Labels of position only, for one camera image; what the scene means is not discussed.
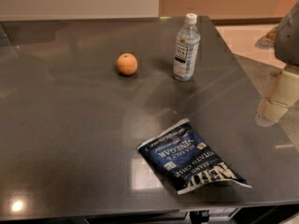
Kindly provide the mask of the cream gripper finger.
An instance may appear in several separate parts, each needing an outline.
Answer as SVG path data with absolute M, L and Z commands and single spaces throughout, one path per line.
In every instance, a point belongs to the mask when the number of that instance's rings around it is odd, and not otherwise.
M 299 66 L 287 64 L 274 79 L 262 106 L 262 117 L 279 121 L 299 100 Z

